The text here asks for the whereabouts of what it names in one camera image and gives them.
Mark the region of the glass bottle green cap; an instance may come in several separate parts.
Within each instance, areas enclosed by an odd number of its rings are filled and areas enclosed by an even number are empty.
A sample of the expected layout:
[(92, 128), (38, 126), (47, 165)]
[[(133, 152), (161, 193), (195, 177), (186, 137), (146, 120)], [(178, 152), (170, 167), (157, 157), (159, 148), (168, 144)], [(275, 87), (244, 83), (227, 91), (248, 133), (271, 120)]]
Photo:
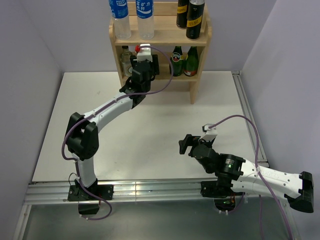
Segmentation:
[(123, 72), (126, 77), (132, 76), (132, 64), (131, 64), (131, 56), (133, 53), (129, 50), (129, 47), (127, 45), (123, 45), (122, 47), (122, 53), (120, 55), (120, 61), (122, 64)]

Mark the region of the clear water bottle blue label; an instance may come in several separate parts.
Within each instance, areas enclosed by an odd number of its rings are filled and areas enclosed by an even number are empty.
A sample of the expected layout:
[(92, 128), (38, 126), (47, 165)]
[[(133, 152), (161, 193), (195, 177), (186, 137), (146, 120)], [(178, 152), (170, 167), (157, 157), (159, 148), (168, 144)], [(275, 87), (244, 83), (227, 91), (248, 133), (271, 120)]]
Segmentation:
[(129, 39), (131, 29), (128, 2), (126, 0), (109, 0), (109, 7), (116, 38), (120, 40)]

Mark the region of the black can yellow label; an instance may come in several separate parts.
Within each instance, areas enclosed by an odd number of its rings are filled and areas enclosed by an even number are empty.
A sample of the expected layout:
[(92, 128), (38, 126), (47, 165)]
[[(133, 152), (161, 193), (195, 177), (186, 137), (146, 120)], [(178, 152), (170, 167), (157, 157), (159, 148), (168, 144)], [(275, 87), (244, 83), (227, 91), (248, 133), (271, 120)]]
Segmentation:
[(176, 25), (178, 28), (185, 29), (187, 27), (189, 0), (178, 0)]

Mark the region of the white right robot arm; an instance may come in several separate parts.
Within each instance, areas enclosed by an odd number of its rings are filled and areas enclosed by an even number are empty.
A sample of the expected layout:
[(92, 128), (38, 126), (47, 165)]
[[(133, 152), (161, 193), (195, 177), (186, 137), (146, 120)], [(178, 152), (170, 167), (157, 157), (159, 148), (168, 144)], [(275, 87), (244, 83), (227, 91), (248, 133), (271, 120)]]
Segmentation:
[(202, 181), (204, 198), (227, 198), (237, 194), (253, 194), (282, 200), (299, 212), (314, 212), (314, 182), (310, 172), (299, 174), (281, 172), (260, 166), (240, 156), (218, 153), (213, 143), (218, 135), (215, 124), (202, 127), (203, 136), (187, 134), (178, 142), (179, 153), (197, 160), (216, 180)]

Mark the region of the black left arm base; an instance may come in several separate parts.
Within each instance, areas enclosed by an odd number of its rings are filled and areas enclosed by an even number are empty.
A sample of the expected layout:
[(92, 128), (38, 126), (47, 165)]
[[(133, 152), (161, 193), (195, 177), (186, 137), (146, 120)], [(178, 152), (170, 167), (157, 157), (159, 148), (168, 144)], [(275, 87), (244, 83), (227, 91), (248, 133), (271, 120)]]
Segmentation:
[[(101, 199), (110, 201), (113, 198), (114, 185), (98, 184), (95, 186), (91, 186), (87, 190)], [(97, 199), (96, 197), (85, 192), (78, 182), (69, 187), (67, 201), (77, 202), (78, 213), (86, 217), (96, 215), (100, 209), (100, 205), (102, 202), (100, 199)]]

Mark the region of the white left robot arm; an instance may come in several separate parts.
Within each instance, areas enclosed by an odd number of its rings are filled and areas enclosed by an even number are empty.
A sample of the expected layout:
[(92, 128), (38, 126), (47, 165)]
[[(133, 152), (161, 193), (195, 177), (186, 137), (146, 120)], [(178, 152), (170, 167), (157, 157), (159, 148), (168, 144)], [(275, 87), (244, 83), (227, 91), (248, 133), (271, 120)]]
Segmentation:
[(132, 75), (120, 88), (119, 93), (104, 105), (80, 114), (73, 113), (68, 121), (62, 143), (62, 157), (75, 162), (75, 187), (84, 195), (98, 194), (98, 179), (94, 170), (94, 156), (99, 149), (100, 131), (121, 114), (138, 106), (152, 94), (151, 83), (159, 75), (156, 54), (131, 56)]

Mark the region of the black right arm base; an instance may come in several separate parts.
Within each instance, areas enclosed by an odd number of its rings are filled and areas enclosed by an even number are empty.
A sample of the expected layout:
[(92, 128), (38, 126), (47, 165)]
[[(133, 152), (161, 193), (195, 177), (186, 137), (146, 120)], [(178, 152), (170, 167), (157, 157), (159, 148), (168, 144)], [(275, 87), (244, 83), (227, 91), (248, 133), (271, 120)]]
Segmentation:
[(228, 216), (245, 203), (244, 192), (234, 192), (230, 188), (218, 187), (217, 180), (201, 181), (200, 194), (203, 198), (213, 199), (215, 211)]

